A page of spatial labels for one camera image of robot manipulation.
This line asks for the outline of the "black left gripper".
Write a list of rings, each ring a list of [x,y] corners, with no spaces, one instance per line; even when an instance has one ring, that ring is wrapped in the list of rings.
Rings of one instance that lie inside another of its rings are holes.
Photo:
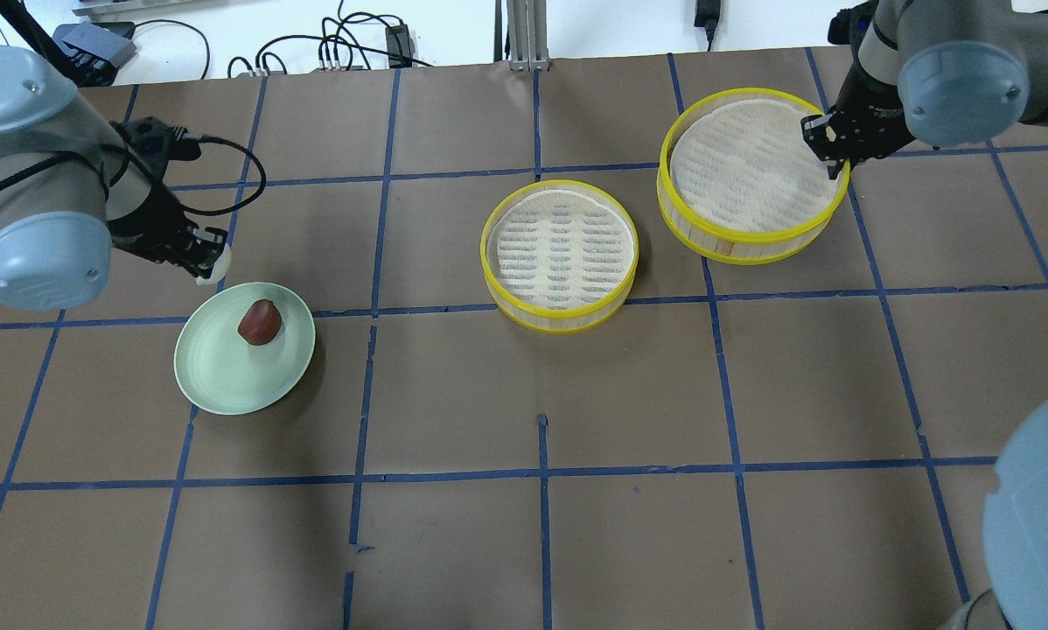
[[[227,244],[227,231],[200,227],[189,219],[191,210],[163,182],[171,161],[200,159],[199,143],[205,137],[157,118],[109,125],[122,142],[108,147],[108,154],[121,160],[109,182],[111,192],[117,194],[121,184],[145,184],[132,202],[121,205],[127,213],[108,220],[113,246],[148,262],[187,268],[195,283],[219,283],[219,254]]]

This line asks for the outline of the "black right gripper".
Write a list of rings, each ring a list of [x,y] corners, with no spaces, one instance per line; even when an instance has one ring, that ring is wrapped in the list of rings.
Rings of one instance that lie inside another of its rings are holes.
[[[896,85],[864,71],[853,61],[835,104],[823,115],[801,120],[801,138],[837,180],[843,169],[885,159],[915,140]]]

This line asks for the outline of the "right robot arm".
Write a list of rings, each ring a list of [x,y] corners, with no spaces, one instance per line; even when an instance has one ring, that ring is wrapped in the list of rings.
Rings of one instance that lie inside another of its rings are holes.
[[[912,142],[988,142],[1048,127],[1048,9],[1009,1],[864,1],[836,13],[828,41],[851,52],[831,108],[801,120],[829,177]]]

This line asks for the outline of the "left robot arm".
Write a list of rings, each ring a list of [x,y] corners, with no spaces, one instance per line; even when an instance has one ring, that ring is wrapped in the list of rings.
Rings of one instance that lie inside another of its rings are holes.
[[[156,118],[104,120],[39,53],[0,46],[0,304],[91,303],[115,249],[220,282],[227,231],[199,226],[163,182],[168,164],[199,158],[205,142]]]

